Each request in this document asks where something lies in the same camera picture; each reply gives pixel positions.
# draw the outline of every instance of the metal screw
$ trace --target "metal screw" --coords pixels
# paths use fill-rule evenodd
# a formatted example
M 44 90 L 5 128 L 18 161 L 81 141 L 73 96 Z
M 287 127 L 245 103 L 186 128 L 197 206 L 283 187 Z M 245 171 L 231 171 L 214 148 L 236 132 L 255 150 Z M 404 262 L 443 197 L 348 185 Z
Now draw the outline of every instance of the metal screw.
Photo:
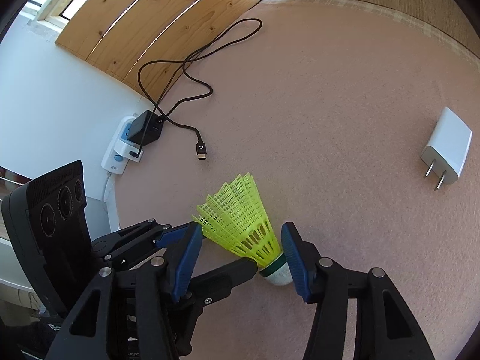
M 106 278 L 108 275 L 110 275 L 112 273 L 112 268 L 110 268 L 108 266 L 104 266 L 102 269 L 100 269 L 100 272 L 98 272 L 98 273 L 103 278 Z
M 165 260 L 163 257 L 153 257 L 153 259 L 150 260 L 150 264 L 153 266 L 162 266 L 164 262 Z
M 333 265 L 333 261 L 328 257 L 322 257 L 320 259 L 320 265 L 324 268 L 329 268 Z
M 373 273 L 373 276 L 379 279 L 385 276 L 385 271 L 382 268 L 373 268 L 371 272 Z

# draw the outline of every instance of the white wall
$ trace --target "white wall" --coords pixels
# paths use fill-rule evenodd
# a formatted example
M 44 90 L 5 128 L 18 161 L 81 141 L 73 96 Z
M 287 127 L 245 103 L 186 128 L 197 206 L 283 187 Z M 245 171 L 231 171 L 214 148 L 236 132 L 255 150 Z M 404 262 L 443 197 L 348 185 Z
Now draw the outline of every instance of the white wall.
M 101 199 L 107 145 L 148 103 L 54 41 L 19 16 L 0 44 L 0 166 L 34 179 L 81 159 L 86 195 Z

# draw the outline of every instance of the white charger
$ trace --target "white charger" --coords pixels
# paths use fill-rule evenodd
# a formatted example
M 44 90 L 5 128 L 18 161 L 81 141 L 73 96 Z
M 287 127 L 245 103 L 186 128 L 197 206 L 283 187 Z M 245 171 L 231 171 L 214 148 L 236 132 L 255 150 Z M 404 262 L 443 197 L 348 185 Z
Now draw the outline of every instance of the white charger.
M 438 178 L 436 190 L 452 184 L 462 173 L 472 140 L 472 130 L 450 108 L 444 108 L 435 130 L 420 158 L 429 168 L 425 177 L 433 171 Z

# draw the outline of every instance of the yellow shuttlecock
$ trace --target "yellow shuttlecock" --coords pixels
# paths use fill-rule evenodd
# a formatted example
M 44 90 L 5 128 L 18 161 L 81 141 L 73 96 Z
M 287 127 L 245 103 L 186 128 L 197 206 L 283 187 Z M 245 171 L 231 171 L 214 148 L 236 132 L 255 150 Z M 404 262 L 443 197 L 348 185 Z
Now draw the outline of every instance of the yellow shuttlecock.
M 255 260 L 260 274 L 276 285 L 291 283 L 284 253 L 272 230 L 254 178 L 247 173 L 225 183 L 197 206 L 203 235 L 239 257 Z

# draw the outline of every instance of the black cable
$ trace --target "black cable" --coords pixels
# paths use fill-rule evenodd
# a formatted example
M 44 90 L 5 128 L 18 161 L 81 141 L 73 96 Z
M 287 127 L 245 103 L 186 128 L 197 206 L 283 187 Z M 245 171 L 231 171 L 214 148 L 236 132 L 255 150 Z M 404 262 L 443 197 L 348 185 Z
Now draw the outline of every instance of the black cable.
M 255 5 L 253 5 L 253 7 L 255 7 L 257 4 L 261 3 L 263 0 L 259 0 Z M 227 44 L 224 44 L 223 46 L 219 47 L 218 49 L 215 49 L 213 50 L 212 52 L 209 52 L 203 56 L 199 56 L 204 50 L 206 50 L 207 48 L 209 48 L 212 44 L 214 44 L 216 41 L 220 40 L 221 38 L 223 38 L 232 28 L 234 28 L 235 26 L 237 26 L 238 24 L 240 23 L 243 23 L 245 21 L 257 21 L 258 22 L 258 27 L 253 30 L 251 33 L 249 33 L 248 35 L 242 37 L 242 38 L 239 38 L 239 39 L 236 39 L 236 40 L 233 40 L 231 42 L 228 42 Z M 255 35 L 258 31 L 260 31 L 260 29 L 262 28 L 263 26 L 263 23 L 260 19 L 257 19 L 257 18 L 251 18 L 251 19 L 242 19 L 242 20 L 239 20 L 235 23 L 233 23 L 230 27 L 228 27 L 225 31 L 223 31 L 222 33 L 220 33 L 219 35 L 217 35 L 211 42 L 209 42 L 208 44 L 200 47 L 199 49 L 193 51 L 192 53 L 190 53 L 185 59 L 183 60 L 173 60 L 173 59 L 157 59 L 157 60 L 153 60 L 153 61 L 149 61 L 145 64 L 143 64 L 140 69 L 138 70 L 138 74 L 137 74 L 137 79 L 138 79 L 138 84 L 140 86 L 140 89 L 142 89 L 142 92 L 145 94 L 145 96 L 147 97 L 147 99 L 154 105 L 154 110 L 153 112 L 150 114 L 150 117 L 148 118 L 147 120 L 147 123 L 145 125 L 145 128 L 143 130 L 143 135 L 142 135 L 142 139 L 140 140 L 140 145 L 139 145 L 139 149 L 138 149 L 138 153 L 134 153 L 134 152 L 130 152 L 131 155 L 135 156 L 135 157 L 139 157 L 140 156 L 140 153 L 142 151 L 142 147 L 143 147 L 143 141 L 145 139 L 145 135 L 146 135 L 146 131 L 147 131 L 147 127 L 149 126 L 150 124 L 150 121 L 152 120 L 152 117 L 153 115 L 155 114 L 155 110 L 158 110 L 160 112 L 160 114 L 163 116 L 164 120 L 166 121 L 169 121 L 171 124 L 173 124 L 174 126 L 177 126 L 177 127 L 180 127 L 180 128 L 186 128 L 188 130 L 192 130 L 195 132 L 195 134 L 197 135 L 197 138 L 198 138 L 198 143 L 197 143 L 197 154 L 199 155 L 199 158 L 206 158 L 206 149 L 205 149 L 205 144 L 204 142 L 202 141 L 202 136 L 200 134 L 200 131 L 193 127 L 193 126 L 188 126 L 188 125 L 184 125 L 184 124 L 181 124 L 181 123 L 177 123 L 175 122 L 174 120 L 170 119 L 169 116 L 170 114 L 182 103 L 184 102 L 187 102 L 187 101 L 190 101 L 190 100 L 198 100 L 198 99 L 203 99 L 203 98 L 206 98 L 210 95 L 213 94 L 213 88 L 211 85 L 209 85 L 207 82 L 204 82 L 200 79 L 197 79 L 195 77 L 192 77 L 191 75 L 189 75 L 186 71 L 186 64 L 189 64 L 189 63 L 192 63 L 192 62 L 195 62 L 195 61 L 199 61 L 201 59 L 205 59 L 207 58 L 208 56 L 211 56 L 213 54 L 215 54 L 216 52 L 224 49 L 225 47 L 228 47 L 232 44 L 235 44 L 235 43 L 239 43 L 239 42 L 242 42 L 250 37 L 252 37 L 253 35 Z M 142 84 L 142 79 L 141 79 L 141 73 L 143 71 L 143 69 L 149 65 L 152 65 L 152 64 L 157 64 L 157 63 L 180 63 L 181 65 L 179 67 L 177 67 L 177 69 L 174 71 L 173 75 L 171 76 L 168 84 L 165 86 L 164 90 L 162 91 L 161 95 L 159 96 L 158 100 L 155 102 L 153 100 L 153 98 L 150 96 L 150 94 L 147 92 L 147 90 L 145 89 L 145 87 L 143 86 Z M 172 83 L 173 79 L 175 78 L 175 76 L 177 75 L 178 71 L 182 69 L 182 74 L 185 74 L 185 76 L 189 79 L 189 80 L 192 80 L 192 81 L 195 81 L 196 83 L 199 83 L 203 86 L 205 86 L 206 88 L 208 88 L 208 92 L 207 93 L 203 93 L 203 94 L 200 94 L 200 95 L 196 95 L 196 96 L 191 96 L 191 97 L 186 97 L 186 98 L 183 98 L 179 101 L 177 101 L 175 103 L 175 105 L 167 112 L 165 113 L 160 107 L 159 107 L 159 104 L 160 102 L 162 101 L 162 99 L 164 98 L 165 94 L 167 93 L 167 90 L 169 89 L 170 87 L 170 84 Z M 199 153 L 199 150 L 201 152 L 205 152 L 205 154 L 201 157 Z

